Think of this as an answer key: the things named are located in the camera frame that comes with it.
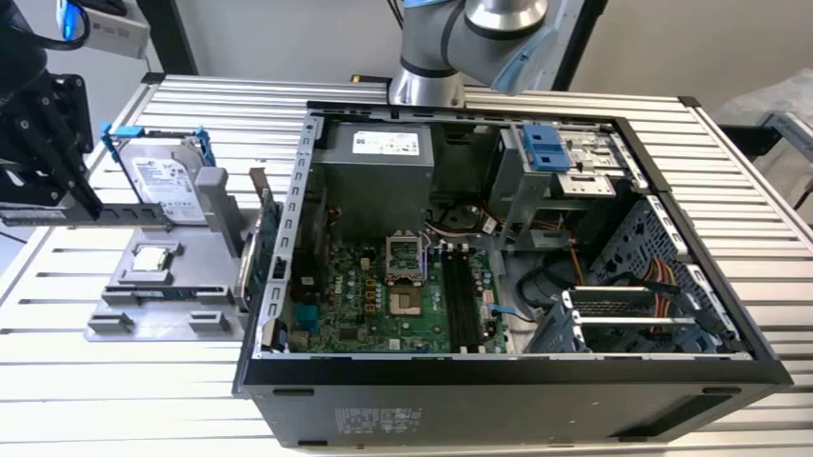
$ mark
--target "green circuit board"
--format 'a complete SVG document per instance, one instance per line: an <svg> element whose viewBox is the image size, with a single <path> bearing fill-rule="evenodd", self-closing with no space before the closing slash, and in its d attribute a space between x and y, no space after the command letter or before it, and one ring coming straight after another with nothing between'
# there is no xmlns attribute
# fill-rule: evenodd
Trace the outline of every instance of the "green circuit board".
<svg viewBox="0 0 813 457"><path fill-rule="evenodd" d="M345 245L331 249L326 280L326 300L319 306L318 330L310 332L307 341L293 342L293 350L311 353L337 352L450 352L448 308L444 298L444 274L440 250L428 252L426 281L420 288L389 286L385 244ZM492 290L488 256L469 256L472 287ZM402 293L406 289L420 303L410 303ZM481 316L484 293L476 291L476 311ZM502 323L494 321L497 331L484 339L485 351L505 352ZM481 330L486 333L485 321Z"/></svg>

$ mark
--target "gray plastic block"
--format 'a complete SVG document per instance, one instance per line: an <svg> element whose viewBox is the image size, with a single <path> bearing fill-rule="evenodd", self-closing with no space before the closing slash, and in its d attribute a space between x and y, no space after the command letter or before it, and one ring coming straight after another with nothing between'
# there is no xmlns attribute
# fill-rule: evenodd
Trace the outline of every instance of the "gray plastic block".
<svg viewBox="0 0 813 457"><path fill-rule="evenodd" d="M222 311L193 311L190 327L198 332L229 331L229 321Z"/></svg>
<svg viewBox="0 0 813 457"><path fill-rule="evenodd" d="M130 333L133 325L133 319L123 312L95 312L88 321L96 333Z"/></svg>

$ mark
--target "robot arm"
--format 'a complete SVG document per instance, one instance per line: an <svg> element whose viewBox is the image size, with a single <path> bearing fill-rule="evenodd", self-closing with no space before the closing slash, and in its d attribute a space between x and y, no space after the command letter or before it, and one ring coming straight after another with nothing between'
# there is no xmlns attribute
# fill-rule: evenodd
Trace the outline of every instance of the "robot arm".
<svg viewBox="0 0 813 457"><path fill-rule="evenodd" d="M71 41L35 35L14 1L0 0L0 201L10 204L0 217L10 223L30 206L54 208L40 214L55 219L99 216L83 161L94 143L84 80L46 69L46 49L75 50L88 34L86 27ZM60 209L68 204L71 214Z"/></svg>
<svg viewBox="0 0 813 457"><path fill-rule="evenodd" d="M528 89L557 41L546 12L546 0L406 0L390 103L462 107L461 73L508 95Z"/></svg>

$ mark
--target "ram slot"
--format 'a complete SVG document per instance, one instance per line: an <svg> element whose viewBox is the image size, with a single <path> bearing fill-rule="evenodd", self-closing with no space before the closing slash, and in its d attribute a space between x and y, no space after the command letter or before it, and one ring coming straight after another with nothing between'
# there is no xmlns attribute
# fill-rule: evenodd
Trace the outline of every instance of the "ram slot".
<svg viewBox="0 0 813 457"><path fill-rule="evenodd" d="M472 268L464 252L446 252L442 259L450 346L453 351L465 348L468 352L477 352L481 345L481 329Z"/></svg>

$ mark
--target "hard drive label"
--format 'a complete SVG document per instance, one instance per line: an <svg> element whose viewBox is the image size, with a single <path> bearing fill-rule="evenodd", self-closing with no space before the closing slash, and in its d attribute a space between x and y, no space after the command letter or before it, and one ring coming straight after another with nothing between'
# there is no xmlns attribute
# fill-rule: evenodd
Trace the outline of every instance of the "hard drive label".
<svg viewBox="0 0 813 457"><path fill-rule="evenodd" d="M187 169L171 159L139 157L133 160L139 174L143 197L158 203L167 217L177 224L199 223L205 220L201 203Z"/></svg>

